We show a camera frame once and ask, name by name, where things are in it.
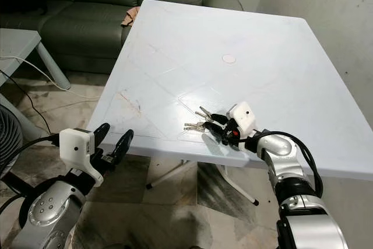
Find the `white side table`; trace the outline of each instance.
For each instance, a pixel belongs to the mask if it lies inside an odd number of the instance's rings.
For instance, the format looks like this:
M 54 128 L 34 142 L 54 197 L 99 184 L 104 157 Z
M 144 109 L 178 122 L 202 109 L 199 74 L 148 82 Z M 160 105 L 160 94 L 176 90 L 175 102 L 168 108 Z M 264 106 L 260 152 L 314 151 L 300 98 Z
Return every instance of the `white side table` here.
M 41 37 L 37 31 L 0 29 L 0 57 L 14 56 L 25 59 L 35 48 L 56 83 L 64 89 L 69 89 L 70 82 L 41 43 Z M 21 63 L 22 61 L 18 59 L 0 59 L 0 69 L 8 76 L 11 76 Z M 0 86 L 4 84 L 7 79 L 8 78 L 4 74 L 0 73 Z M 32 140 L 41 136 L 42 130 L 30 122 L 30 120 L 2 94 L 0 94 L 0 103 L 17 116 L 26 139 Z

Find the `silver key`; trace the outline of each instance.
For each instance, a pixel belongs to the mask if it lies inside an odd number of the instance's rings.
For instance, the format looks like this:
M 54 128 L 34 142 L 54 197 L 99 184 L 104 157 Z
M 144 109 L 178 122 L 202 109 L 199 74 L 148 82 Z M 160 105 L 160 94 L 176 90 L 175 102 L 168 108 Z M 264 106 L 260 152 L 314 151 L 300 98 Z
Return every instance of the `silver key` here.
M 197 124 L 189 124 L 185 123 L 184 124 L 184 130 L 186 131 L 199 131 L 199 132 L 205 132 L 205 122 L 198 122 Z
M 211 119 L 211 113 L 208 112 L 206 109 L 204 109 L 202 106 L 200 106 L 199 108 L 205 114 L 202 114 L 201 112 L 198 112 L 198 111 L 195 111 L 195 114 L 197 114 L 198 116 L 201 116 L 202 118 L 204 118 L 206 120 L 206 122 L 212 122 L 213 120 Z

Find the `fan grille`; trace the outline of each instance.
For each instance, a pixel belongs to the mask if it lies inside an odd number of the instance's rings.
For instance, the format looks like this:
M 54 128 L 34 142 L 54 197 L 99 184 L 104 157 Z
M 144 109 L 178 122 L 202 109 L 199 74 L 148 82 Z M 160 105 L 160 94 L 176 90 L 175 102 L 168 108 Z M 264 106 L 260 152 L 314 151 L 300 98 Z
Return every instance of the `fan grille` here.
M 0 104 L 0 168 L 9 156 L 22 146 L 22 129 L 16 116 L 6 107 Z M 18 155 L 5 167 L 2 178 L 14 165 Z

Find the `scratch mark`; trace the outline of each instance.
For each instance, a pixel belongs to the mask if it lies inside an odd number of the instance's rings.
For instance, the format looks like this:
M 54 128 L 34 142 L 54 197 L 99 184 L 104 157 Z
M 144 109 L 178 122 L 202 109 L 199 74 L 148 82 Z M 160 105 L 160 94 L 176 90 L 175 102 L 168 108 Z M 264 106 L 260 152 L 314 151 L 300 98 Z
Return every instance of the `scratch mark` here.
M 140 103 L 139 103 L 139 101 L 138 100 L 136 100 L 136 102 L 137 102 L 137 104 L 138 104 L 138 106 L 134 106 L 133 104 L 132 104 L 132 102 L 126 97 L 126 96 L 124 96 L 122 93 L 119 93 L 120 95 L 121 95 L 121 97 L 123 97 L 128 103 L 129 103 L 129 105 L 131 106 L 131 108 L 132 109 L 134 109 L 138 114 L 139 114 L 139 116 L 141 116 L 141 111 L 140 111 Z

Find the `key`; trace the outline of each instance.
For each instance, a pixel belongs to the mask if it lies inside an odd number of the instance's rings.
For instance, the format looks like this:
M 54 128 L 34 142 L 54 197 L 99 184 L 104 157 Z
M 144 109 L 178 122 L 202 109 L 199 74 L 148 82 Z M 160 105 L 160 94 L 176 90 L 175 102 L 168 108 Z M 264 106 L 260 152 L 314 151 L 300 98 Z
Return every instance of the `key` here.
M 199 108 L 204 112 L 204 114 L 202 114 L 201 112 L 197 112 L 197 111 L 195 112 L 195 114 L 201 116 L 207 122 L 213 122 L 213 121 L 215 121 L 215 122 L 218 122 L 221 125 L 225 125 L 228 122 L 228 118 L 226 116 L 224 116 L 224 115 L 211 114 L 206 109 L 204 109 L 202 106 L 200 106 Z
M 199 132 L 205 132 L 205 122 L 198 122 L 197 124 L 184 124 L 184 130 L 187 131 L 199 131 Z

